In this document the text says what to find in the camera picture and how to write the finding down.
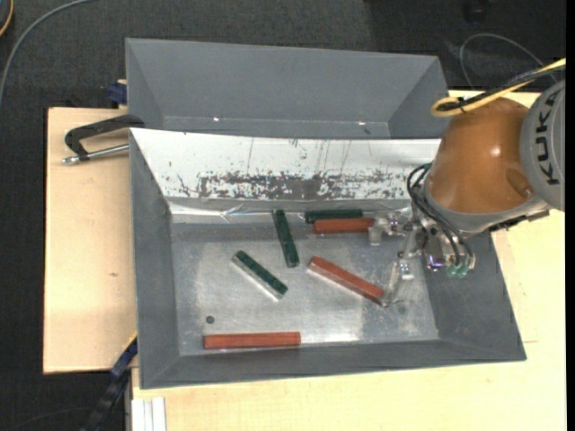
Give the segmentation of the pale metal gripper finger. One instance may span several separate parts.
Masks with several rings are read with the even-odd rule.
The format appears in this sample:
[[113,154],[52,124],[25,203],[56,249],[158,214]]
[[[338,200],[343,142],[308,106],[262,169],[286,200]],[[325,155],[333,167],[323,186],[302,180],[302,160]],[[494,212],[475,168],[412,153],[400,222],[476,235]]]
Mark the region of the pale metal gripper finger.
[[410,283],[414,279],[411,265],[405,260],[397,260],[392,267],[392,273],[385,295],[382,297],[383,306],[390,306],[399,299],[400,291],[404,284]]
[[387,237],[403,235],[403,217],[396,213],[376,213],[374,223],[367,228],[367,238],[371,245],[378,245]]

